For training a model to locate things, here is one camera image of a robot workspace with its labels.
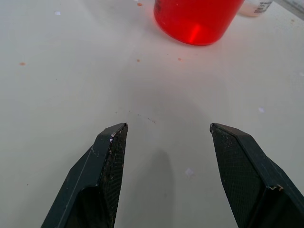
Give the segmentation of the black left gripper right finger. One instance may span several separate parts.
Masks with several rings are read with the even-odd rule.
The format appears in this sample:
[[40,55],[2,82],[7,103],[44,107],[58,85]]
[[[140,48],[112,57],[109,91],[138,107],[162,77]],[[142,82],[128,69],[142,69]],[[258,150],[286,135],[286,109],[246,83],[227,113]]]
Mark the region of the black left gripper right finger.
[[209,130],[238,228],[304,228],[304,196],[255,139],[218,123]]

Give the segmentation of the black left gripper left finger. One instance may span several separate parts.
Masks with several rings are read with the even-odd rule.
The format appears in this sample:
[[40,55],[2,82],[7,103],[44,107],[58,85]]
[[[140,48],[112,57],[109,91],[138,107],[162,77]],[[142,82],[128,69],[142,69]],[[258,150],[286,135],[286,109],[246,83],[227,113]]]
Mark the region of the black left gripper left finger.
[[104,129],[66,176],[41,228],[114,228],[128,125]]

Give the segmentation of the red liquid beaker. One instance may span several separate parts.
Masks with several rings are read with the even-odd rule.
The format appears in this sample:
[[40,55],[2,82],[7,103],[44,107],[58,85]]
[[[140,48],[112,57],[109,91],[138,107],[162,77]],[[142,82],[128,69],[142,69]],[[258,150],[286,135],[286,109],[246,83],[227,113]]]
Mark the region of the red liquid beaker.
[[191,45],[222,38],[245,0],[155,0],[154,18],[170,37]]

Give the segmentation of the small white bottle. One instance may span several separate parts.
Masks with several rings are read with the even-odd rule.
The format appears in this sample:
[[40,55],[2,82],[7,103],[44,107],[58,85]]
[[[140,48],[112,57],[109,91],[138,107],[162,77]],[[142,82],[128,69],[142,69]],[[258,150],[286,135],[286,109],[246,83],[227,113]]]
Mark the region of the small white bottle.
[[259,17],[264,14],[274,0],[244,0],[238,15]]

